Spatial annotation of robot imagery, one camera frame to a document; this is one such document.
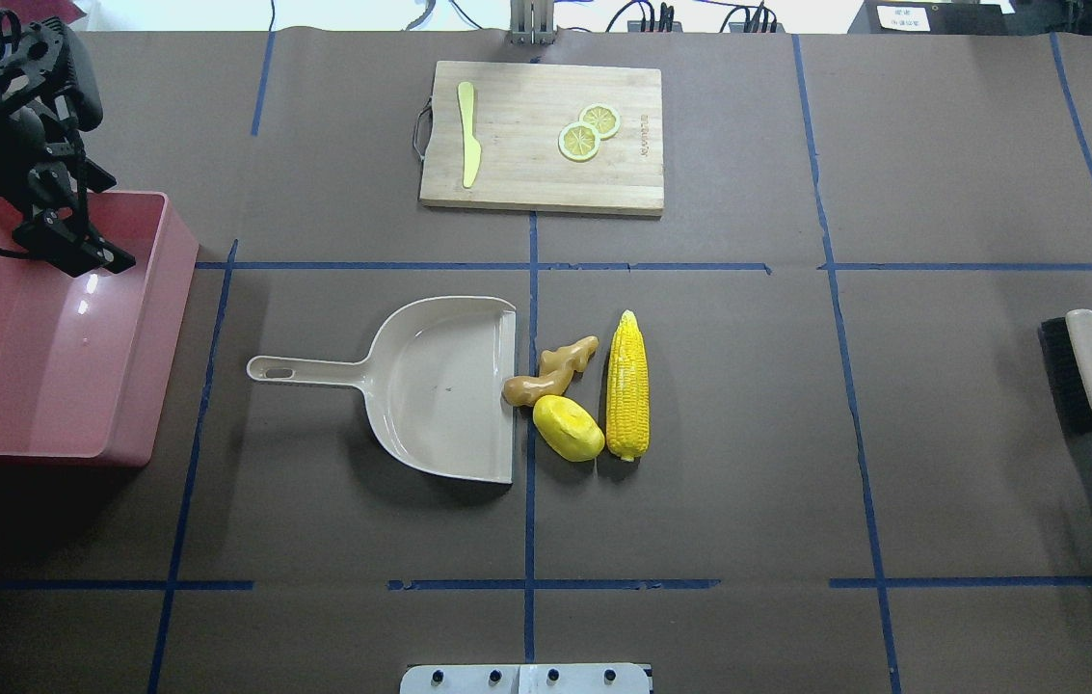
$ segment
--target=corn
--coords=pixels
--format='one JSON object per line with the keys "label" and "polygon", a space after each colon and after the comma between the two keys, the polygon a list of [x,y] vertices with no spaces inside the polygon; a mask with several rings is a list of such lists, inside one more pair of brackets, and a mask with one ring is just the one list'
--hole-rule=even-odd
{"label": "corn", "polygon": [[606,443],[630,462],[648,452],[648,359],[636,313],[624,311],[610,342],[606,382]]}

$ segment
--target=pink bin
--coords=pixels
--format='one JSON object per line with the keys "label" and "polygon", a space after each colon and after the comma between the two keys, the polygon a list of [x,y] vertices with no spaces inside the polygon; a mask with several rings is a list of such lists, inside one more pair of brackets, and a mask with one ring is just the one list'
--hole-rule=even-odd
{"label": "pink bin", "polygon": [[[0,259],[0,463],[147,465],[199,242],[162,193],[88,198],[96,228],[135,256],[70,277]],[[21,215],[0,199],[0,246]]]}

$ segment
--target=wooden cutting board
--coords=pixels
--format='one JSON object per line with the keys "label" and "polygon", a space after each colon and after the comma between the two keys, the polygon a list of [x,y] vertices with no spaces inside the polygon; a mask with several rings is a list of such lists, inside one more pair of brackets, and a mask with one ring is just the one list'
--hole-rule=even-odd
{"label": "wooden cutting board", "polygon": [[[476,91],[472,134],[480,142],[480,169],[467,189],[461,82]],[[619,111],[619,133],[589,161],[569,161],[559,132],[595,103]],[[426,205],[645,216],[664,210],[660,70],[439,61],[431,104]]]}

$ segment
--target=lemon slice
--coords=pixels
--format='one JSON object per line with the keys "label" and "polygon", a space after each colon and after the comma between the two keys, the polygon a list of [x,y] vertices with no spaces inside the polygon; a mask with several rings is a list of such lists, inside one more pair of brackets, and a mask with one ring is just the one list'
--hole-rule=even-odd
{"label": "lemon slice", "polygon": [[621,124],[619,111],[607,104],[585,106],[584,110],[580,111],[580,119],[595,128],[602,140],[610,140],[612,136],[615,136]]}
{"label": "lemon slice", "polygon": [[589,161],[602,146],[602,133],[586,122],[575,121],[558,133],[558,151],[572,161]]}

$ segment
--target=yellow knife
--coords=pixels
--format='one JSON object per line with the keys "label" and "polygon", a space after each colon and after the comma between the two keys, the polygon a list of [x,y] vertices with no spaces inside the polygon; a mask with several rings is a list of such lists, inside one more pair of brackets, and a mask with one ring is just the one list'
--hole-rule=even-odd
{"label": "yellow knife", "polygon": [[475,98],[472,82],[462,82],[455,88],[461,97],[461,124],[464,128],[464,188],[472,188],[476,169],[480,166],[480,142],[472,136],[472,101]]}

